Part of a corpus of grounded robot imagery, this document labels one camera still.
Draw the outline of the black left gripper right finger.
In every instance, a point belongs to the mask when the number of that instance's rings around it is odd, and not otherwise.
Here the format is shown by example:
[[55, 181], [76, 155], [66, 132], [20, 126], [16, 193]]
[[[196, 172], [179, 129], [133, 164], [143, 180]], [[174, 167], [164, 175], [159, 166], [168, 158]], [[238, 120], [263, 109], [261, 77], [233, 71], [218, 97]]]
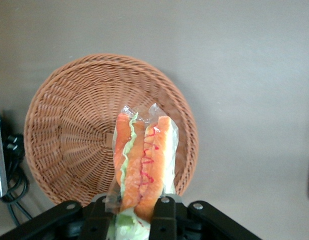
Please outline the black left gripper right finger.
[[176, 240], [176, 202], [170, 196], [158, 199], [150, 224], [150, 240]]

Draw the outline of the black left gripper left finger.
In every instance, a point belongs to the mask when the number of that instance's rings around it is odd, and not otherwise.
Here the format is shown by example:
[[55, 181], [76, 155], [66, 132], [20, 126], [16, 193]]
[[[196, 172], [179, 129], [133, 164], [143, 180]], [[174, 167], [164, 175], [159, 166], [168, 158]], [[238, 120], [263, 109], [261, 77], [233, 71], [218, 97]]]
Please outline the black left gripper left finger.
[[83, 208], [82, 240], [114, 240], [114, 215], [106, 212], [106, 194], [97, 194]]

